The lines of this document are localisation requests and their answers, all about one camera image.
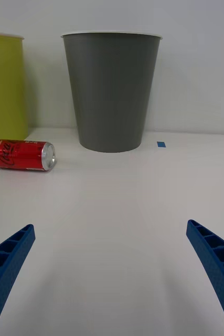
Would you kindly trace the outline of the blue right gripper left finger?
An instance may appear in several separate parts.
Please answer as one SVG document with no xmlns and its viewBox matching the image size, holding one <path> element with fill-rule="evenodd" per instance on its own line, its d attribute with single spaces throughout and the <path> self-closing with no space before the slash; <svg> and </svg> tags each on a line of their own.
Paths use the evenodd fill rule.
<svg viewBox="0 0 224 336">
<path fill-rule="evenodd" d="M 28 224 L 0 244 L 0 315 L 34 241 L 34 226 Z"/>
</svg>

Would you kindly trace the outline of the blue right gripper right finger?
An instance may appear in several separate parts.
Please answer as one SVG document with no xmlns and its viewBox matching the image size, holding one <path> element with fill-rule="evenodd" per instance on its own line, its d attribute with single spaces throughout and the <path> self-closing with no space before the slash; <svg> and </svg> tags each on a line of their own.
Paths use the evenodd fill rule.
<svg viewBox="0 0 224 336">
<path fill-rule="evenodd" d="M 192 244 L 224 311 L 224 240 L 195 220 L 187 223 Z"/>
</svg>

